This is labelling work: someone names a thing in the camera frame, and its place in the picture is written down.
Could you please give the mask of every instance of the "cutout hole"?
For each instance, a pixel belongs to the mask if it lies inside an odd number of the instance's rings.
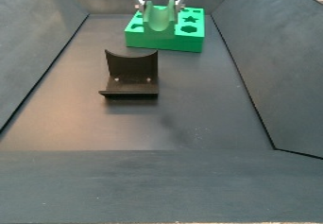
[[[135,29],[136,27],[144,27],[142,24],[134,24],[132,26],[131,26],[131,29]]]
[[[195,26],[183,26],[180,30],[186,33],[194,33],[196,32],[196,27]]]

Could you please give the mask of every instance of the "green foam block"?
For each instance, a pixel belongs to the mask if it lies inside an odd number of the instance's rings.
[[[146,15],[138,11],[126,29],[127,46],[202,52],[204,9],[184,8],[174,18],[174,1],[167,7],[148,2]]]

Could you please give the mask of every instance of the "black holder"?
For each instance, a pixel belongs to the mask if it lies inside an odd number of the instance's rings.
[[[144,57],[123,57],[107,50],[110,78],[106,96],[158,96],[158,51]]]

